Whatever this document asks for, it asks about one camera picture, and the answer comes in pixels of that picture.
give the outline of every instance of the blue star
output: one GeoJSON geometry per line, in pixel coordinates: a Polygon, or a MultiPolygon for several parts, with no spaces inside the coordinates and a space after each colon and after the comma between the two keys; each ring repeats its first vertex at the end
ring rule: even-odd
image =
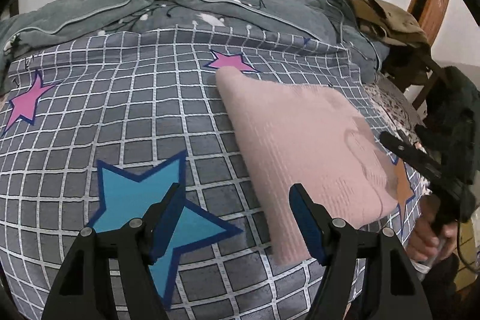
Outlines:
{"type": "MultiPolygon", "coordinates": [[[[174,182],[185,184],[186,151],[135,175],[97,161],[100,208],[88,223],[97,232],[119,229],[130,219],[142,217],[160,202],[174,182]]],[[[166,310],[171,306],[180,255],[238,235],[242,230],[215,217],[193,202],[185,201],[165,255],[150,267],[155,287],[166,310]]]]}

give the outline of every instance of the pink star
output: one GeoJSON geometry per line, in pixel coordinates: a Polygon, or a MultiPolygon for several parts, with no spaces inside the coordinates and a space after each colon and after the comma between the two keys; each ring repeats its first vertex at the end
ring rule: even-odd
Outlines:
{"type": "Polygon", "coordinates": [[[5,130],[3,131],[3,134],[7,133],[7,131],[18,119],[33,125],[35,122],[35,116],[37,114],[37,104],[39,98],[55,86],[56,84],[44,86],[42,75],[40,75],[38,71],[35,71],[35,80],[32,87],[30,87],[27,92],[17,95],[15,98],[9,100],[13,110],[11,111],[10,118],[5,130]]]}
{"type": "Polygon", "coordinates": [[[224,55],[223,53],[212,51],[215,60],[206,64],[205,67],[220,68],[220,67],[235,67],[239,71],[258,72],[255,68],[245,63],[243,55],[224,55]]]}

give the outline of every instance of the orange star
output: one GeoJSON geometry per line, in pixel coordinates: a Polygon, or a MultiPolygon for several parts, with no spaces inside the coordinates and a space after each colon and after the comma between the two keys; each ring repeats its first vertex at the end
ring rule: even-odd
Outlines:
{"type": "Polygon", "coordinates": [[[415,197],[415,192],[413,191],[409,177],[407,175],[407,169],[405,167],[405,163],[402,159],[398,159],[397,164],[394,167],[395,174],[397,174],[398,178],[398,185],[397,185],[397,201],[398,201],[398,208],[400,210],[400,219],[402,221],[402,230],[403,224],[405,222],[405,208],[407,203],[415,197]]]}

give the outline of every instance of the grid pattern fabric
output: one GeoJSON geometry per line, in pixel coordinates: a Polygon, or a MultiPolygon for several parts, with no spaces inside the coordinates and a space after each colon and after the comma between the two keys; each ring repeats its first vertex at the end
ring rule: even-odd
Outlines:
{"type": "MultiPolygon", "coordinates": [[[[40,70],[45,85],[33,125],[17,121],[0,139],[0,260],[19,310],[40,320],[49,289],[75,236],[99,207],[96,160],[135,174],[187,151],[187,197],[243,233],[184,254],[171,319],[303,319],[323,268],[314,259],[279,267],[265,216],[238,151],[232,125],[205,67],[211,50],[243,53],[279,83],[328,85],[365,116],[376,140],[389,130],[359,82],[349,52],[303,37],[267,32],[172,28],[72,41],[10,67],[26,92],[40,70]]],[[[4,131],[12,112],[0,112],[4,131]]],[[[421,186],[407,167],[415,197],[405,224],[394,211],[364,227],[392,227],[405,243],[419,215],[421,186]]],[[[357,263],[351,299],[362,288],[357,263]]],[[[120,319],[128,312],[118,265],[111,262],[120,319]]]]}

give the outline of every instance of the folded pink garment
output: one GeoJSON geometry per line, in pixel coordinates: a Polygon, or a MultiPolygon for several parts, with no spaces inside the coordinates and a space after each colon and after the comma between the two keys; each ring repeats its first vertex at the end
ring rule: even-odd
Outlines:
{"type": "Polygon", "coordinates": [[[340,92],[253,80],[233,67],[217,71],[217,87],[265,211],[277,264],[310,257],[289,207],[294,183],[355,228],[397,206],[394,166],[340,92]]]}

